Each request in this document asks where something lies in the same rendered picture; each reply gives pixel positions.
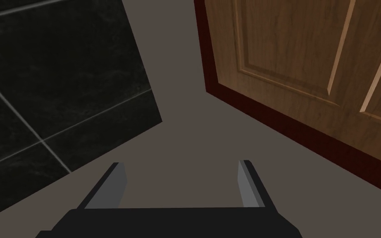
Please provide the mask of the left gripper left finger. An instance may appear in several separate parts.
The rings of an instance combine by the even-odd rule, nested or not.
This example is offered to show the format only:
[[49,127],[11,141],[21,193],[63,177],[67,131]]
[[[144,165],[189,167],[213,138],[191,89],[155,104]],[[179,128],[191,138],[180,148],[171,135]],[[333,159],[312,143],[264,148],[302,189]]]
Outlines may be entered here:
[[116,209],[127,185],[125,166],[113,163],[82,200],[78,209]]

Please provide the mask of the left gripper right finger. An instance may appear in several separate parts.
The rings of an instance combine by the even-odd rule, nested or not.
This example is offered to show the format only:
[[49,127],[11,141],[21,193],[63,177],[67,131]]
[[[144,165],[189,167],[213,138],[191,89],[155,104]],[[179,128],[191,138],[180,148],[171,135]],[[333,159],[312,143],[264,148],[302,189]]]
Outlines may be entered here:
[[238,162],[238,187],[244,207],[275,208],[250,160],[240,160]]

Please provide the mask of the brown wooden door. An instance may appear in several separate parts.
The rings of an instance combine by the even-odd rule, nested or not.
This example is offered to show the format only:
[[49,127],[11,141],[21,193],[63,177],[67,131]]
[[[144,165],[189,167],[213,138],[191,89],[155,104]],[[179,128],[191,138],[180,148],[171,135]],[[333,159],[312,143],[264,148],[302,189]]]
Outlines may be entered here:
[[218,82],[381,160],[381,0],[202,0]]

